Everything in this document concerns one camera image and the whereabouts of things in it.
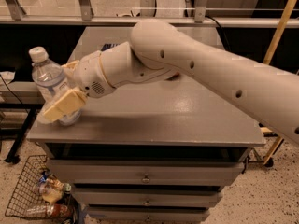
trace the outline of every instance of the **black cable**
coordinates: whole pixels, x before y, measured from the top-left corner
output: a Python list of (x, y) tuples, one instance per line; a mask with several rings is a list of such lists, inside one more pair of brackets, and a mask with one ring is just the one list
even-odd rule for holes
[(7, 89), (9, 90), (9, 92), (15, 96), (17, 98), (17, 100), (20, 102), (20, 104), (24, 105), (24, 103), (20, 100), (20, 98), (9, 88), (9, 86), (7, 85), (7, 83), (4, 81), (4, 79), (2, 78), (2, 75), (0, 74), (0, 78), (2, 79), (3, 83), (5, 84), (5, 86), (7, 87)]
[(212, 18), (212, 17), (210, 17), (210, 16), (206, 16), (206, 18), (213, 20), (213, 21), (218, 25), (218, 27), (219, 27), (220, 30), (221, 30), (221, 36), (223, 37), (222, 42), (223, 42), (223, 43), (226, 43), (226, 44), (223, 44), (223, 46), (224, 46), (228, 51), (232, 51), (231, 46), (230, 46), (230, 44), (229, 44), (229, 42), (228, 42), (228, 39), (227, 39), (227, 36), (226, 36), (226, 34), (225, 34), (225, 32), (224, 32), (223, 27), (218, 23), (218, 21), (217, 21), (216, 19), (214, 19), (214, 18)]

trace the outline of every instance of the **white robotic arm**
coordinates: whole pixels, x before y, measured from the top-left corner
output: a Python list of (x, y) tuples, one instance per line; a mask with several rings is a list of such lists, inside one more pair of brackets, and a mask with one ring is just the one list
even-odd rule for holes
[(162, 21), (143, 20), (133, 28), (130, 43), (84, 57), (73, 79), (90, 97), (99, 98), (121, 85), (166, 79), (176, 72), (299, 145), (297, 75), (204, 45)]

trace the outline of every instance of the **gray drawer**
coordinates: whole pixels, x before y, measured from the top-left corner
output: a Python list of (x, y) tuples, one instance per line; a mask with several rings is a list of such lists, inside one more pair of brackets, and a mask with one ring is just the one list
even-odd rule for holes
[(113, 207), (87, 207), (86, 213), (91, 217), (106, 220), (143, 220), (143, 221), (177, 221), (198, 224), (205, 221), (209, 211), (186, 209), (137, 209)]
[(79, 203), (129, 206), (180, 206), (213, 207), (222, 198), (216, 191), (196, 189), (85, 189), (73, 188), (72, 194)]
[(63, 161), (48, 167), (63, 182), (151, 185), (231, 185), (242, 163), (185, 161)]

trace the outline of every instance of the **white bottle cap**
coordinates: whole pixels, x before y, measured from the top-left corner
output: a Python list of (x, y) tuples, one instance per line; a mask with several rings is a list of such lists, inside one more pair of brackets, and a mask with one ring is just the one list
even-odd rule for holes
[(35, 47), (29, 50), (29, 55), (34, 63), (41, 63), (48, 59), (49, 55), (43, 47)]

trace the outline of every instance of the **desk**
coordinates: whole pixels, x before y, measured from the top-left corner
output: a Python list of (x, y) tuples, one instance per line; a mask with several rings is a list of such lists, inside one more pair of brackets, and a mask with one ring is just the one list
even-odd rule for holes
[[(179, 28), (221, 46), (213, 28)], [(128, 39), (131, 28), (87, 28), (72, 59)], [(71, 127), (35, 123), (28, 134), (48, 166), (99, 219), (204, 221), (264, 144), (257, 122), (189, 77), (127, 85), (90, 99)]]

